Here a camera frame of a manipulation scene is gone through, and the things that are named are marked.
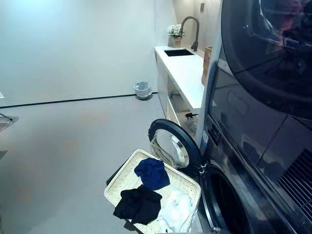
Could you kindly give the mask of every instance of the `white cabinet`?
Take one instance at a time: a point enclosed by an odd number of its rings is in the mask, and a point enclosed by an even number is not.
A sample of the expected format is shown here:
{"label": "white cabinet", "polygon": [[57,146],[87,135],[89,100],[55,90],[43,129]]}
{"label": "white cabinet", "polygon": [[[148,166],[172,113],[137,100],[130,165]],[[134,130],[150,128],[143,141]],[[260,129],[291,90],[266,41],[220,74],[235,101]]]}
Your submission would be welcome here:
{"label": "white cabinet", "polygon": [[165,71],[163,64],[160,61],[159,56],[157,58],[157,69],[158,69],[158,79],[157,79],[157,88],[158,95],[164,110],[165,116],[167,117],[167,104],[168,104],[168,74]]}
{"label": "white cabinet", "polygon": [[195,138],[198,118],[187,118],[186,115],[191,114],[191,111],[158,56],[157,69],[158,95],[166,118],[180,125]]}

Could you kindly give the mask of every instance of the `flower vase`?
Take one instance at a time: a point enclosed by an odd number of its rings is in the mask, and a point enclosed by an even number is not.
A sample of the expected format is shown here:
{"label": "flower vase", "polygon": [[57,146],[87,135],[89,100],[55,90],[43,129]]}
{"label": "flower vase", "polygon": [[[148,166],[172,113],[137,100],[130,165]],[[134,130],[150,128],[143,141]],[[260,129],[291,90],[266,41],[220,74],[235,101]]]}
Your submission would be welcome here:
{"label": "flower vase", "polygon": [[182,42],[182,37],[179,36],[169,36],[168,46],[173,48],[180,48]]}

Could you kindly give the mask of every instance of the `floor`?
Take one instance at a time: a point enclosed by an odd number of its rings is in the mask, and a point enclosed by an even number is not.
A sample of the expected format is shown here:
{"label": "floor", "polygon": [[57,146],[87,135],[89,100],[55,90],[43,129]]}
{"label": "floor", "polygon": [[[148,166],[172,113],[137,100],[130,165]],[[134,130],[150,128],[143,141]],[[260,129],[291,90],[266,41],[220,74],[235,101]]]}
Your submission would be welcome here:
{"label": "floor", "polygon": [[157,95],[1,112],[18,121],[0,132],[0,234],[136,234],[103,190],[135,149],[150,152],[149,126],[164,118]]}

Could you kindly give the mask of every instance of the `black faucet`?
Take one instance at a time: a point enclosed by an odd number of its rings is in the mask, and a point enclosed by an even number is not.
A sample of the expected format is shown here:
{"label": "black faucet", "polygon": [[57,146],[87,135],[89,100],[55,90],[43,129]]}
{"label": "black faucet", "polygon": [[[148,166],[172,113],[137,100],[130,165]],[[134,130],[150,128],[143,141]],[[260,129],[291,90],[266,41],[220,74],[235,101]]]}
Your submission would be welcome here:
{"label": "black faucet", "polygon": [[185,22],[186,22],[187,20],[189,20],[189,19],[194,19],[194,20],[196,21],[196,23],[197,23],[196,40],[195,40],[195,42],[193,43],[193,45],[191,46],[191,48],[196,52],[196,51],[197,51],[197,48],[198,48],[199,20],[198,20],[196,17],[193,17],[193,16],[188,16],[188,17],[186,17],[186,18],[183,20],[182,24],[181,24],[181,29],[180,29],[179,34],[180,34],[180,36],[183,35],[183,27],[184,27],[184,24],[185,24]]}

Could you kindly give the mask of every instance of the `door glass window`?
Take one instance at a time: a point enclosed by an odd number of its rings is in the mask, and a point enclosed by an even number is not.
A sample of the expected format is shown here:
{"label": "door glass window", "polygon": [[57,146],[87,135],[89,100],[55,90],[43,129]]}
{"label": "door glass window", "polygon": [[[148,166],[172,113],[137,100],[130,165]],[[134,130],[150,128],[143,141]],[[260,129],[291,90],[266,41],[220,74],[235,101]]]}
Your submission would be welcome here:
{"label": "door glass window", "polygon": [[254,98],[312,119],[311,0],[224,1],[221,31],[228,65]]}
{"label": "door glass window", "polygon": [[189,165],[189,156],[184,145],[172,133],[164,129],[156,130],[151,141],[152,154],[173,168],[185,168]]}

